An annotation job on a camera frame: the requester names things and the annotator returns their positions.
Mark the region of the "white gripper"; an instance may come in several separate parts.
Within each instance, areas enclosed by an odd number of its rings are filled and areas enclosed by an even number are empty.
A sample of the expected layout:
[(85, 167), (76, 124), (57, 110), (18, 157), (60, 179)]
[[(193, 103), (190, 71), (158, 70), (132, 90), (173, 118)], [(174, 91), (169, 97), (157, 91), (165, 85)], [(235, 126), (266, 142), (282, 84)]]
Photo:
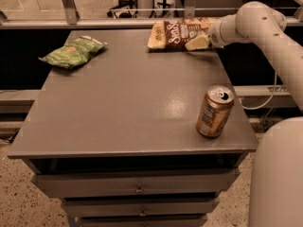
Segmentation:
[(240, 39), (241, 35), (236, 30), (236, 15), (227, 15), (211, 24), (208, 36), (201, 34), (194, 38), (185, 39), (185, 47), (188, 51), (207, 49), (210, 43), (220, 47), (237, 43)]

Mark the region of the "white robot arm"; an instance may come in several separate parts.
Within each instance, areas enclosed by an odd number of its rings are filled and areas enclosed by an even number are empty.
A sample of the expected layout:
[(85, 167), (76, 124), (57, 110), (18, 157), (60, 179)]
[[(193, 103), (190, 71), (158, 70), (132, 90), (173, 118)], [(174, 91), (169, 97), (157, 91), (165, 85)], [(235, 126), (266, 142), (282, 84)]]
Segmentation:
[[(210, 22), (213, 46), (256, 45), (303, 110), (303, 47), (284, 33), (287, 20), (260, 2)], [(303, 227), (303, 117), (276, 123), (258, 143), (252, 168), (248, 227)]]

